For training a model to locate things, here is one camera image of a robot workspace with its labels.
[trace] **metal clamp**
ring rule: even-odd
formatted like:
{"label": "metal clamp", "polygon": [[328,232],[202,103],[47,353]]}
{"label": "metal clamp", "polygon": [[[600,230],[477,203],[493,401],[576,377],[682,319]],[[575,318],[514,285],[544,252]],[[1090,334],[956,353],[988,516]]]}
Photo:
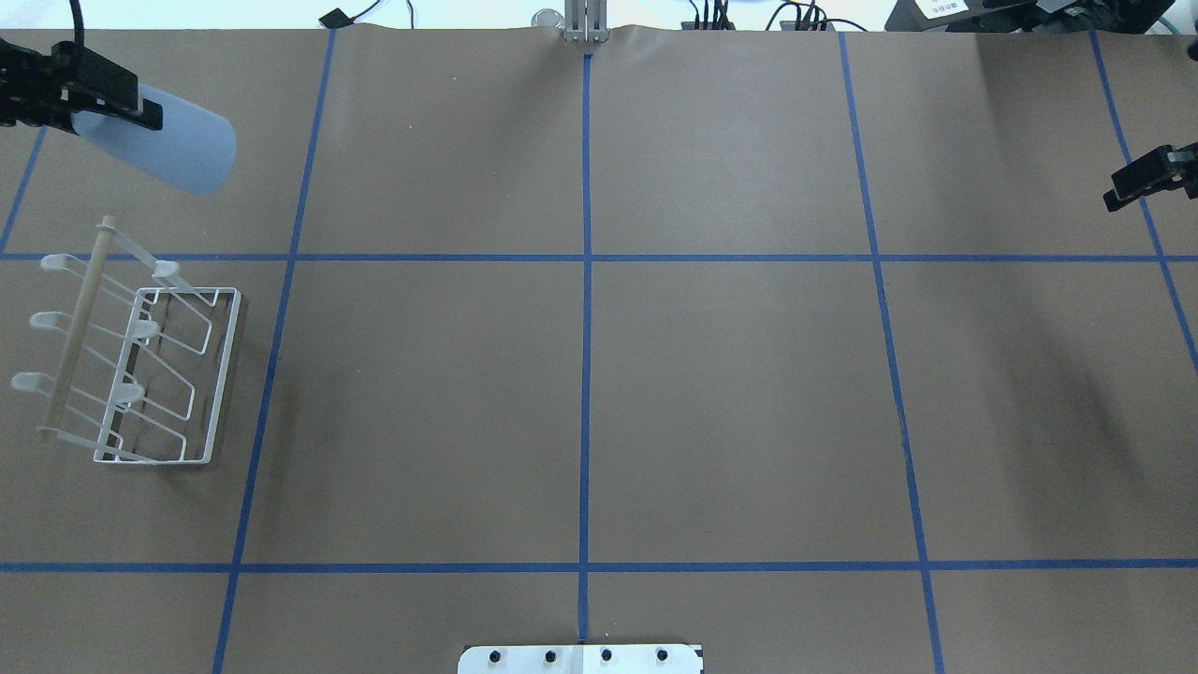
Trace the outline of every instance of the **metal clamp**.
{"label": "metal clamp", "polygon": [[607,42],[607,0],[565,0],[567,42]]}

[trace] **table surface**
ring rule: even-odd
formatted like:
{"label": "table surface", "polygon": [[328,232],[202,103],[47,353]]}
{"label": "table surface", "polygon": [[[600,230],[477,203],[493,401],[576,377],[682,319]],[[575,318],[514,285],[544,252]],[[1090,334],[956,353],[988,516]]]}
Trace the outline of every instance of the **table surface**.
{"label": "table surface", "polygon": [[1194,205],[1101,199],[1194,140],[1184,38],[90,38],[240,156],[193,196],[4,130],[0,363],[54,368],[36,260],[105,213],[249,312],[208,467],[0,396],[0,669],[1198,660]]}

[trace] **blue tape line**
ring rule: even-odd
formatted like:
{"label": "blue tape line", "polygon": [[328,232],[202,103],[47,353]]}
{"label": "blue tape line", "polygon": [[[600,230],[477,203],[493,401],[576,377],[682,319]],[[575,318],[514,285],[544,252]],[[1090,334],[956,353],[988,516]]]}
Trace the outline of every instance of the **blue tape line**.
{"label": "blue tape line", "polygon": [[[72,253],[86,260],[90,253]],[[0,260],[40,260],[47,253],[0,253]],[[162,253],[162,259],[176,261],[288,261],[304,262],[585,262],[576,253]],[[114,253],[111,260],[134,260],[128,253]],[[1107,262],[1156,263],[1160,255],[1036,255],[1008,253],[882,253],[883,262]],[[1166,255],[1170,262],[1196,262],[1198,255]],[[860,253],[595,253],[592,262],[872,262],[873,255]]]}
{"label": "blue tape line", "polygon": [[20,174],[20,183],[17,186],[17,194],[12,198],[12,207],[8,208],[8,219],[4,223],[4,232],[0,233],[0,253],[8,247],[8,237],[12,227],[17,225],[17,215],[20,213],[20,202],[25,199],[25,189],[30,178],[34,177],[34,166],[37,165],[37,157],[42,153],[42,141],[46,140],[47,127],[42,127],[34,139],[34,148],[29,151],[29,160],[25,162],[25,172]]}
{"label": "blue tape line", "polygon": [[[857,156],[857,177],[861,188],[861,205],[865,210],[865,227],[870,237],[870,254],[873,256],[873,284],[878,292],[878,308],[882,311],[882,333],[887,345],[887,363],[890,368],[890,390],[898,413],[898,430],[902,437],[903,462],[907,469],[907,497],[910,502],[910,518],[915,532],[915,548],[921,565],[927,564],[927,544],[924,540],[924,516],[919,505],[919,487],[915,482],[915,461],[910,453],[910,435],[907,430],[907,408],[902,397],[902,382],[898,378],[898,360],[895,356],[894,333],[890,327],[890,306],[887,302],[885,281],[882,277],[882,257],[878,249],[878,233],[873,219],[873,202],[870,198],[870,180],[865,170],[865,151],[861,144],[861,129],[857,119],[857,97],[853,93],[853,73],[848,62],[848,45],[845,34],[837,34],[840,41],[840,62],[845,74],[845,95],[848,99],[848,120],[853,129],[853,151]],[[932,590],[932,575],[927,569],[920,571],[924,584],[924,606],[927,611],[927,631],[932,646],[932,661],[937,674],[944,674],[944,654],[940,648],[940,627],[936,615],[936,595]]]}
{"label": "blue tape line", "polygon": [[568,563],[498,564],[242,564],[242,573],[577,573]]}
{"label": "blue tape line", "polygon": [[583,255],[570,253],[300,253],[296,259],[313,262],[581,262]]}
{"label": "blue tape line", "polygon": [[328,31],[325,47],[325,65],[320,74],[320,90],[316,93],[316,111],[311,119],[311,133],[308,138],[308,154],[304,160],[303,180],[300,183],[300,200],[296,204],[296,218],[291,227],[291,247],[288,251],[288,266],[283,274],[283,290],[279,293],[279,308],[274,316],[274,335],[271,341],[271,356],[266,365],[266,382],[262,385],[262,401],[258,413],[258,427],[254,432],[254,449],[249,456],[249,469],[246,474],[246,491],[241,502],[241,515],[237,520],[237,539],[232,551],[232,570],[229,572],[229,585],[225,589],[224,609],[220,613],[220,631],[217,634],[216,655],[212,658],[212,672],[219,674],[224,667],[225,648],[229,644],[229,629],[232,624],[232,609],[237,600],[237,581],[242,554],[246,549],[246,530],[249,527],[249,512],[254,503],[254,485],[258,480],[258,464],[262,454],[262,441],[266,437],[266,420],[271,409],[271,397],[274,393],[274,376],[279,365],[279,350],[283,342],[283,327],[286,321],[288,304],[291,299],[291,281],[295,277],[296,251],[300,249],[300,236],[303,230],[303,215],[308,202],[308,184],[311,181],[311,166],[316,158],[316,142],[320,139],[320,120],[325,111],[325,93],[328,89],[328,73],[333,66],[333,45],[337,44],[337,31]]}
{"label": "blue tape line", "polygon": [[919,571],[918,561],[592,561],[593,573],[803,573]]}
{"label": "blue tape line", "polygon": [[597,262],[867,262],[865,254],[837,253],[599,253]]}
{"label": "blue tape line", "polygon": [[1085,569],[1198,569],[1198,559],[1005,559],[930,561],[931,571],[1085,570]]}
{"label": "blue tape line", "polygon": [[[1099,79],[1102,80],[1102,93],[1107,97],[1107,111],[1111,113],[1111,125],[1115,129],[1115,139],[1119,140],[1119,150],[1123,151],[1124,160],[1131,163],[1131,152],[1127,150],[1127,139],[1123,132],[1123,123],[1119,121],[1119,110],[1115,108],[1115,97],[1111,91],[1111,80],[1107,78],[1107,66],[1102,60],[1102,47],[1099,44],[1099,34],[1090,31],[1090,47],[1094,49],[1094,62],[1099,68]],[[1173,272],[1169,271],[1169,260],[1164,255],[1164,245],[1161,244],[1161,236],[1156,231],[1156,223],[1152,221],[1152,211],[1148,207],[1148,201],[1139,199],[1139,210],[1144,214],[1144,224],[1148,226],[1148,236],[1152,239],[1152,249],[1156,250],[1156,260],[1161,265],[1161,275],[1164,277],[1164,286],[1169,290],[1169,300],[1173,302],[1173,311],[1178,316],[1181,326],[1181,339],[1186,344],[1190,353],[1190,363],[1198,372],[1198,347],[1194,346],[1194,335],[1190,330],[1190,321],[1186,318],[1186,310],[1181,305],[1181,297],[1178,295],[1178,286],[1173,283]]]}
{"label": "blue tape line", "polygon": [[[238,575],[486,575],[486,573],[577,573],[573,561],[513,563],[325,563],[325,564],[241,564]],[[186,563],[0,563],[0,573],[229,573],[231,564]],[[1113,559],[982,559],[894,561],[589,561],[589,573],[872,573],[915,571],[1040,571],[1093,569],[1152,570],[1196,569],[1198,558],[1113,558]]]}
{"label": "blue tape line", "polygon": [[228,564],[152,561],[16,561],[0,563],[0,573],[229,573]]}
{"label": "blue tape line", "polygon": [[1008,253],[884,253],[884,262],[1155,262],[1155,255],[1035,255]]}
{"label": "blue tape line", "polygon": [[582,56],[582,394],[579,457],[579,643],[589,631],[591,578],[591,54]]}

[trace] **light blue plastic object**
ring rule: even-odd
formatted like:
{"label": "light blue plastic object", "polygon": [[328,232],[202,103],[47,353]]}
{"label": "light blue plastic object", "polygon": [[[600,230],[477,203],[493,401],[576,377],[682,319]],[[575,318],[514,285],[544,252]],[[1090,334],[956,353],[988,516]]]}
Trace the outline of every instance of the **light blue plastic object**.
{"label": "light blue plastic object", "polygon": [[162,105],[162,130],[83,111],[71,116],[75,133],[180,189],[208,194],[220,187],[237,156],[237,134],[229,120],[152,86],[138,85],[138,92]]}

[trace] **metal bracket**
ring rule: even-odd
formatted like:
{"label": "metal bracket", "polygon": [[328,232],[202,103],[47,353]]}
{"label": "metal bracket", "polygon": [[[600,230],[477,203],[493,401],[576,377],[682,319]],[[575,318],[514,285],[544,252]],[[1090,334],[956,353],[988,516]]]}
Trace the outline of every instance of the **metal bracket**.
{"label": "metal bracket", "polygon": [[567,42],[607,42],[607,0],[565,0]]}
{"label": "metal bracket", "polygon": [[473,646],[458,674],[703,674],[703,646],[606,644]]}

